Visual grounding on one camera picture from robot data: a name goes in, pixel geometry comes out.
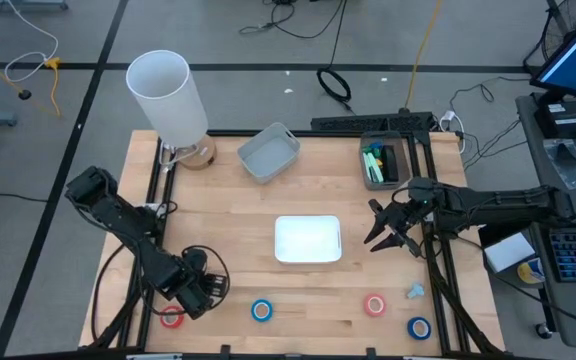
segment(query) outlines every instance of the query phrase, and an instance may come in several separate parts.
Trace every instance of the white container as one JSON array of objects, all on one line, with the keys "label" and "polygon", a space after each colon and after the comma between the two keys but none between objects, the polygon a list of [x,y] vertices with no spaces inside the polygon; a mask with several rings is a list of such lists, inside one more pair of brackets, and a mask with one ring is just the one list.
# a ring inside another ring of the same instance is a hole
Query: white container
[{"label": "white container", "polygon": [[275,257],[282,263],[330,263],[341,254],[336,216],[280,216],[275,221]]},{"label": "white container", "polygon": [[300,147],[286,126],[274,123],[237,149],[237,155],[255,181],[265,184],[297,160]]},{"label": "white container", "polygon": [[128,67],[126,84],[166,144],[185,148],[206,135],[206,112],[181,55],[168,50],[141,55]]}]

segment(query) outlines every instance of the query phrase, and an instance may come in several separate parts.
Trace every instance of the desk lamp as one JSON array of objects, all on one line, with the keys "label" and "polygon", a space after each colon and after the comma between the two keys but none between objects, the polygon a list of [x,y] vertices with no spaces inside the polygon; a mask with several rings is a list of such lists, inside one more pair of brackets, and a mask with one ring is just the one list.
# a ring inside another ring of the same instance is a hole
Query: desk lamp
[{"label": "desk lamp", "polygon": [[191,170],[214,161],[216,147],[206,135],[208,120],[190,67],[179,54],[168,50],[147,52],[128,67],[126,84],[150,120],[162,146],[174,158],[159,162],[166,168],[179,161]]}]

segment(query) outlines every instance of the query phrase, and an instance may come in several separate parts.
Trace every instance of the white lamp shade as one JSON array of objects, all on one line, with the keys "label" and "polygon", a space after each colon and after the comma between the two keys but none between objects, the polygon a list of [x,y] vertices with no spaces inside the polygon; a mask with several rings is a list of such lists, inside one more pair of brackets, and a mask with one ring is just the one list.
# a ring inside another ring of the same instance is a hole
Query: white lamp shade
[{"label": "white lamp shade", "polygon": [[168,50],[141,55],[128,67],[126,84],[166,144],[184,148],[206,135],[206,112],[181,55]]}]

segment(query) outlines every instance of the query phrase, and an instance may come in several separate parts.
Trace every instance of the tape roll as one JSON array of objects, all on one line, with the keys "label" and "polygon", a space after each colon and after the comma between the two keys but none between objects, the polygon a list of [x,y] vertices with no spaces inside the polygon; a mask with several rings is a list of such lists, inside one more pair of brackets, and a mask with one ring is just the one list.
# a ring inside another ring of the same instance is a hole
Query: tape roll
[{"label": "tape roll", "polygon": [[[266,309],[265,315],[259,315],[259,310],[261,309]],[[250,313],[252,314],[252,318],[259,322],[268,321],[272,317],[272,304],[266,299],[259,299],[252,303]]]},{"label": "tape roll", "polygon": [[[179,312],[183,311],[182,308],[175,305],[170,305],[165,308],[162,312]],[[181,326],[181,323],[184,321],[183,315],[161,315],[159,316],[159,322],[161,325],[168,329],[176,329]]]},{"label": "tape roll", "polygon": [[426,340],[430,337],[430,323],[418,316],[408,321],[408,334],[415,340]]},{"label": "tape roll", "polygon": [[379,294],[369,294],[364,299],[364,310],[370,316],[381,316],[386,312],[386,300]]}]

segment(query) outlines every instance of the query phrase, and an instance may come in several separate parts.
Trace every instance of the desk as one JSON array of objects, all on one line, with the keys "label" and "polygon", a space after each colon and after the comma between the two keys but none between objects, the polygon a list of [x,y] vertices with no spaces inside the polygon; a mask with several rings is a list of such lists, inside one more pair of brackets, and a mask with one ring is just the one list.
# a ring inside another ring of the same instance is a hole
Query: desk
[{"label": "desk", "polygon": [[[375,347],[378,355],[440,354],[436,332],[426,341],[415,341],[406,331],[414,316],[426,317],[436,329],[426,262],[405,249],[371,254],[363,245],[373,224],[368,200],[377,198],[385,204],[391,192],[365,189],[359,139],[300,138],[297,162],[264,186],[254,183],[237,158],[236,150],[247,138],[215,140],[219,153],[209,168],[176,170],[172,200],[179,210],[168,218],[164,248],[179,253],[190,244],[213,247],[228,265],[231,291],[220,307],[198,320],[186,319],[177,330],[163,328],[153,316],[147,351],[217,353],[222,344],[230,344],[233,353],[359,355]],[[438,133],[431,140],[439,181],[465,185],[457,138]],[[119,193],[133,204],[145,197],[156,141],[153,131],[133,133],[119,185]],[[405,193],[399,195],[398,200],[407,199]],[[339,217],[341,260],[327,265],[280,264],[274,258],[274,222],[289,214]],[[419,241],[421,230],[412,229],[409,235]],[[474,230],[463,236],[478,241]],[[118,245],[113,236],[106,238],[100,265]],[[464,307],[492,343],[504,348],[480,251],[458,243],[452,249]],[[99,331],[125,299],[132,262],[132,255],[123,251],[102,280]],[[212,257],[209,266],[219,271]],[[406,294],[415,281],[424,284],[427,294],[408,300]],[[387,302],[387,312],[379,318],[366,316],[362,308],[364,297],[374,292]],[[274,316],[267,323],[250,316],[250,306],[260,297],[273,303]],[[162,309],[167,303],[156,297],[154,305]],[[135,316],[141,309],[135,307]],[[451,348],[458,349],[454,318],[447,304],[445,309]],[[82,345],[91,342],[89,319],[90,309]],[[136,323],[133,320],[129,345],[136,338]]]},{"label": "desk", "polygon": [[[528,141],[528,147],[535,163],[535,169],[540,183],[565,190],[566,186],[561,181],[544,150],[544,138],[534,116],[534,113],[537,110],[535,101],[531,96],[522,96],[517,98],[516,104],[519,111],[519,118],[521,119],[524,131],[526,132],[526,140]],[[572,198],[576,211],[576,190],[568,191],[568,193]],[[540,255],[546,254],[544,242],[541,240],[542,234],[537,226],[531,227],[530,237],[533,240],[537,253]],[[546,258],[545,255],[542,256],[544,260],[542,261],[542,265],[544,267],[546,279],[554,279],[555,269],[552,269],[549,259]],[[548,300],[551,303],[576,315],[576,284],[558,283],[554,280],[547,280],[545,289],[548,295]],[[561,333],[562,341],[569,346],[576,346],[576,321],[566,316],[559,315],[557,312],[553,312],[552,316],[555,320],[556,331]]]}]

